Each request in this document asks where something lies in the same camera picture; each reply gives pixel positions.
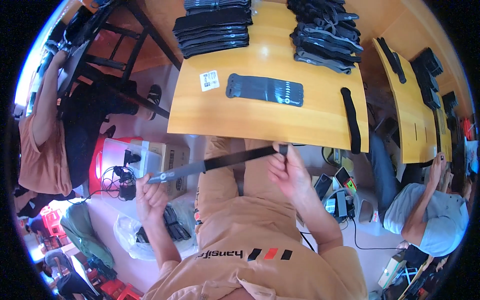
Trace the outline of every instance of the power adapter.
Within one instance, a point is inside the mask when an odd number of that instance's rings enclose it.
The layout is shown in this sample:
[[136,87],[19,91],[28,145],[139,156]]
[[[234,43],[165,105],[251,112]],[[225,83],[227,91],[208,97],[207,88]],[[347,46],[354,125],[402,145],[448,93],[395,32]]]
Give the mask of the power adapter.
[[125,199],[125,201],[133,200],[137,189],[134,185],[121,185],[119,197]]

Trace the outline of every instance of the tile floor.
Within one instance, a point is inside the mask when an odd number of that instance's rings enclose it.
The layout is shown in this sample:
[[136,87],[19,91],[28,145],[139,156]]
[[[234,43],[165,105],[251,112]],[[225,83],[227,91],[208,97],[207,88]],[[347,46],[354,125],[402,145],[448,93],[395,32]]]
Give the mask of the tile floor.
[[[163,91],[160,106],[169,111],[178,74],[179,72],[170,65],[135,73],[132,75],[131,79],[137,81],[137,91],[143,96],[147,95],[152,84],[160,85]],[[203,158],[204,137],[168,134],[166,133],[168,120],[160,116],[157,116],[153,121],[143,121],[132,116],[112,115],[110,116],[110,123],[104,123],[101,132],[106,130],[112,124],[117,126],[117,131],[114,137],[141,136],[145,140],[152,142],[188,145],[191,150],[191,162]],[[244,145],[241,140],[232,141],[232,151],[240,151],[242,148],[244,148]],[[335,173],[335,170],[324,162],[321,155],[321,147],[303,146],[300,147],[299,150],[309,170],[314,170],[320,174],[326,173],[327,175],[333,175]],[[355,165],[354,176],[357,185],[359,187],[372,187],[372,174],[365,155],[351,155],[351,159],[354,161]],[[195,196],[197,183],[198,176],[188,177],[188,193],[192,199]],[[158,267],[151,262],[131,258],[127,252],[120,247],[113,234],[113,224],[118,216],[118,213],[115,210],[112,210],[110,206],[102,202],[100,197],[93,198],[89,203],[92,224],[100,239],[110,248],[114,259],[117,262],[115,269],[119,273],[119,279],[124,282],[132,283],[141,291],[147,291],[157,279]],[[342,231],[344,244],[357,249],[354,243],[355,231],[353,224],[350,222],[348,227],[346,227],[346,224],[341,224],[340,226],[341,228],[345,228]],[[308,232],[307,228],[303,228],[300,224],[298,224],[298,227],[301,231]],[[316,249],[316,243],[312,236],[306,235],[306,238]],[[395,247],[401,241],[401,236],[391,233],[376,237],[360,230],[357,232],[357,243],[361,247]],[[357,252],[364,271],[368,291],[380,290],[377,280],[390,257],[396,253],[396,250],[357,249]]]

